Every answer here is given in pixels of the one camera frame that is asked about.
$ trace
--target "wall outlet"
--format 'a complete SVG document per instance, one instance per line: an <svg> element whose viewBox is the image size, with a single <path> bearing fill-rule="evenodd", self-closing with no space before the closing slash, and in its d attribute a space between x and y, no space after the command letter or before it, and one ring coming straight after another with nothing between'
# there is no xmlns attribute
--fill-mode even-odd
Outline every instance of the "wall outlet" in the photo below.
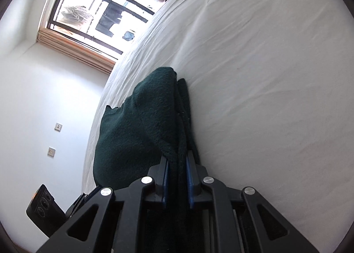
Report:
<svg viewBox="0 0 354 253"><path fill-rule="evenodd" d="M60 123L57 123L56 125L55 125L55 130L56 131L60 131L61 129L62 129L62 127L63 127L63 125L61 125Z"/></svg>
<svg viewBox="0 0 354 253"><path fill-rule="evenodd" d="M55 149L49 147L49 149L48 149L48 155L54 157L54 154L55 154Z"/></svg>

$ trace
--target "bed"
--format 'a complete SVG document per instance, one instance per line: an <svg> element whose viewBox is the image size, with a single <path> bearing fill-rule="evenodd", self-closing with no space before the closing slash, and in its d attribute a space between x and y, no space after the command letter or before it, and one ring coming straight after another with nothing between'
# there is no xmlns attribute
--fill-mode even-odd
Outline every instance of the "bed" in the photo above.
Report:
<svg viewBox="0 0 354 253"><path fill-rule="evenodd" d="M255 187L321 253L354 220L354 19L343 0L169 0L117 63L92 125L83 190L106 105L160 66L189 86L201 161Z"/></svg>

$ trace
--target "wooden window trim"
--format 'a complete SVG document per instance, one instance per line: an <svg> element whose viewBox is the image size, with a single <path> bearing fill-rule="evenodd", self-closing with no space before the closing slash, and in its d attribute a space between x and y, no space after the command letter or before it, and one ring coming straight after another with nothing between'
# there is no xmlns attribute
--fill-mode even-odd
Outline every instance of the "wooden window trim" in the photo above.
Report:
<svg viewBox="0 0 354 253"><path fill-rule="evenodd" d="M115 65L115 61L104 53L97 52L66 38L64 35L52 29L40 28L37 42L106 74L110 74Z"/></svg>

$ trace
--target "white wall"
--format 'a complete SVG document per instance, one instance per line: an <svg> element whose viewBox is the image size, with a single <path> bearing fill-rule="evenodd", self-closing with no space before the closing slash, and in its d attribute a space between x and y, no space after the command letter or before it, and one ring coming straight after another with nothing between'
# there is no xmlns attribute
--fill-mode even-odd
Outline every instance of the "white wall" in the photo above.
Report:
<svg viewBox="0 0 354 253"><path fill-rule="evenodd" d="M41 184L64 211L81 194L87 140L108 78L34 43L33 21L44 4L14 0L0 21L0 220L13 241L32 252L47 237L26 208ZM54 158L48 147L56 149Z"/></svg>

